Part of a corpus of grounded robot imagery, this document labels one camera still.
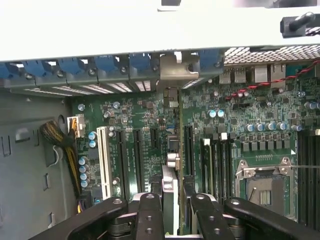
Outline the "black RAM slot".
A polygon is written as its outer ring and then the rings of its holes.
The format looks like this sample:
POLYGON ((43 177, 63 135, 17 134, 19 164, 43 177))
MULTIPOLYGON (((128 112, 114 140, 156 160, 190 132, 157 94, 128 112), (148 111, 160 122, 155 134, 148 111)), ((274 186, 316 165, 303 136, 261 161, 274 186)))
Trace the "black RAM slot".
POLYGON ((320 168, 317 166, 320 165, 320 136, 313 136, 312 137, 312 147, 311 147, 311 157, 312 160, 312 227, 315 230, 319 230, 319 213, 318 213, 318 171, 320 168))
MULTIPOLYGON (((298 132, 297 147, 298 147, 298 156, 297 163, 298 166, 307 166, 308 165, 308 137, 305 136, 303 131, 298 132)), ((302 225, 308 224, 308 200, 307 200, 307 180, 308 174, 306 168, 298 169, 298 222, 302 225)))
POLYGON ((221 139, 214 140, 215 146, 215 180, 216 180, 216 197, 219 203, 223 203, 225 196, 224 187, 224 157, 223 145, 221 139))

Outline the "CPU socket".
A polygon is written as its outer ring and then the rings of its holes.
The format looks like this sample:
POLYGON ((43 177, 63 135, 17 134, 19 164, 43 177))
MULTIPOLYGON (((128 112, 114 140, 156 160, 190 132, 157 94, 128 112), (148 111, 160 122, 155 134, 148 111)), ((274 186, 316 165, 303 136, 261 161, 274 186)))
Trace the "CPU socket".
POLYGON ((288 156, 267 165, 249 165, 242 158, 235 171, 234 195, 295 221, 294 176, 288 156))

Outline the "white expansion slot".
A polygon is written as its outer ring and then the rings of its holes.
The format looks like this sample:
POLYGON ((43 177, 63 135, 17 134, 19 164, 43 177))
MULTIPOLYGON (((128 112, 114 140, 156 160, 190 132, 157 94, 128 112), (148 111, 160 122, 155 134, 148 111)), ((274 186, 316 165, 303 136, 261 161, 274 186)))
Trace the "white expansion slot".
POLYGON ((96 129, 98 143, 98 159, 100 166, 100 181, 102 190, 102 199, 106 200, 113 194, 112 187, 112 168, 110 163, 109 148, 109 129, 106 126, 100 126, 96 129))

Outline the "short black expansion slot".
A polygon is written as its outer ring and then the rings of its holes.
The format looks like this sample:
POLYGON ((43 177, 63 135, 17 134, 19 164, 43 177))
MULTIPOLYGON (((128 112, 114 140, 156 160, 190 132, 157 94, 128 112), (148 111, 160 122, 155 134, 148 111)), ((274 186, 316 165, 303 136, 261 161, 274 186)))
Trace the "short black expansion slot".
POLYGON ((159 149, 159 130, 155 127, 150 128, 150 142, 153 150, 159 149))

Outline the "green motherboard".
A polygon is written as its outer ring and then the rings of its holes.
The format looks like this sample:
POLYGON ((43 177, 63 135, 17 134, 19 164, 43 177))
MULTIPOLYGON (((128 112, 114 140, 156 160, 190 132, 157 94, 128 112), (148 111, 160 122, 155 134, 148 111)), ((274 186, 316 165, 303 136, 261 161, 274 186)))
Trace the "green motherboard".
MULTIPOLYGON (((80 187, 95 204, 103 200, 97 128, 107 127, 112 196, 121 196, 120 163, 116 131, 124 131, 131 199, 138 194, 133 130, 141 130, 145 191, 150 178, 162 174, 166 164, 166 127, 171 114, 163 105, 163 93, 90 93, 71 101, 74 116, 83 115, 85 136, 76 140, 80 187), (159 149, 152 149, 150 128, 157 128, 159 149)), ((245 159, 252 165, 273 165, 289 157, 298 165, 298 132, 308 137, 308 164, 312 165, 312 138, 320 136, 320 78, 307 76, 285 81, 284 88, 261 86, 247 89, 210 81, 182 90, 183 178, 192 176, 197 193, 217 199, 215 144, 223 147, 224 200, 235 197, 235 173, 245 159), (184 126, 193 127, 194 175, 186 174, 184 126)), ((307 224, 313 228, 312 169, 307 170, 307 224)), ((298 168, 294 171, 294 209, 298 221, 298 168)), ((318 170, 318 230, 320 230, 320 170, 318 170)))

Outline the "white power connector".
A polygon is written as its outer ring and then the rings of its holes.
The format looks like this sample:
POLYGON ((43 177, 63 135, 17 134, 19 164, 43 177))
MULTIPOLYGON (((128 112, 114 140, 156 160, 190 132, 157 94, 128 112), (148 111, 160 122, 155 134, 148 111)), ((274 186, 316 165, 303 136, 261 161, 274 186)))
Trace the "white power connector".
POLYGON ((67 117, 68 133, 69 134, 73 133, 75 138, 84 138, 85 128, 86 128, 86 123, 83 115, 67 117))

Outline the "blue slot clip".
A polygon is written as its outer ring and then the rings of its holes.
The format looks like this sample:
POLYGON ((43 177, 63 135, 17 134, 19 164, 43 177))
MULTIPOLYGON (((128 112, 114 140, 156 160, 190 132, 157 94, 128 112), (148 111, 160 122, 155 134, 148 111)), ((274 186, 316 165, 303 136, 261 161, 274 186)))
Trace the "blue slot clip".
POLYGON ((129 55, 130 74, 139 76, 149 73, 151 68, 151 57, 148 53, 133 53, 129 55))
POLYGON ((65 73, 66 78, 85 72, 85 64, 77 57, 58 59, 58 64, 60 69, 65 73))
POLYGON ((50 65, 44 60, 23 61, 25 71, 36 77, 45 77, 51 73, 50 65))
POLYGON ((224 54, 219 49, 203 49, 198 52, 198 56, 202 74, 222 69, 224 66, 224 54))
POLYGON ((107 78, 120 75, 119 62, 117 61, 115 56, 95 56, 94 63, 97 68, 97 75, 99 78, 107 78))
POLYGON ((10 79, 17 75, 17 67, 10 63, 0 62, 0 78, 10 79))

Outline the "silver ethernet port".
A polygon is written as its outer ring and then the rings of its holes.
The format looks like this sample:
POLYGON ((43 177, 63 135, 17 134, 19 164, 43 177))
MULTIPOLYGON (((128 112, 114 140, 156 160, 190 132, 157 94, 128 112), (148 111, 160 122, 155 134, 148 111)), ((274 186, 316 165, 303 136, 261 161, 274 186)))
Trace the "silver ethernet port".
POLYGON ((272 89, 284 88, 286 86, 285 81, 276 82, 276 80, 284 79, 286 77, 286 65, 285 64, 271 64, 270 65, 270 81, 272 89))

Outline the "black open PC case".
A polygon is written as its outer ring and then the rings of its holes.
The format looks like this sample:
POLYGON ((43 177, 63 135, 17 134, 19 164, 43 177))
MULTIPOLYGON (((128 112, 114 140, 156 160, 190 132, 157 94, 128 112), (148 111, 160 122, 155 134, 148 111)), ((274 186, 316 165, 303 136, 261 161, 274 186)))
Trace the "black open PC case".
MULTIPOLYGON (((0 240, 29 240, 94 203, 80 186, 78 152, 67 117, 76 97, 163 93, 160 56, 198 55, 198 79, 271 85, 271 65, 285 78, 320 79, 320 0, 0 0, 0 63, 17 68, 0 78, 0 240), (283 38, 284 17, 316 14, 306 35, 283 38), (223 68, 201 73, 199 51, 218 49, 223 68), (151 71, 131 75, 130 54, 147 53, 151 71), (98 77, 94 57, 111 55, 118 76, 98 77), (79 58, 85 72, 66 78, 58 59, 79 58), (42 60, 51 73, 37 77, 23 61, 42 60)), ((191 221, 182 181, 183 228, 164 240, 203 240, 191 221)))

